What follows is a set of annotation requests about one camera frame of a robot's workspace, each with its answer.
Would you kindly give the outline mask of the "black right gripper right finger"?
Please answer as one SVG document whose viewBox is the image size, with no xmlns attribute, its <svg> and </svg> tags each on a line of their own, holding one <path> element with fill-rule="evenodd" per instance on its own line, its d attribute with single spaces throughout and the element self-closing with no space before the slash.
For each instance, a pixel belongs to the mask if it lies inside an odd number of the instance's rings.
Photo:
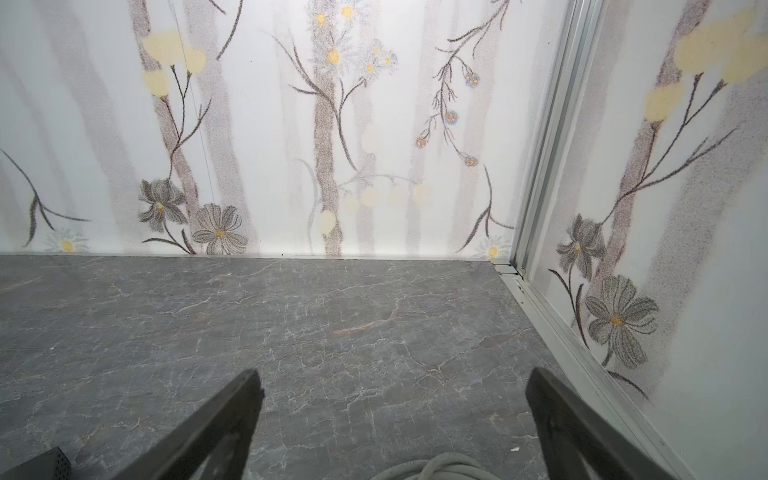
<svg viewBox="0 0 768 480">
<path fill-rule="evenodd" d="M 526 399 L 551 479 L 670 479 L 545 368 L 531 371 Z"/>
</svg>

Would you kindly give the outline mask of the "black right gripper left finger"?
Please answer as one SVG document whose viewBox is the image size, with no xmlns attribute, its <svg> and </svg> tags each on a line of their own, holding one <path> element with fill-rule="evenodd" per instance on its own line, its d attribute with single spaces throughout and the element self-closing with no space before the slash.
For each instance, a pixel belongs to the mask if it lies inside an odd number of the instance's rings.
<svg viewBox="0 0 768 480">
<path fill-rule="evenodd" d="M 118 479 L 240 479 L 265 393 L 246 369 L 170 434 L 116 475 Z"/>
</svg>

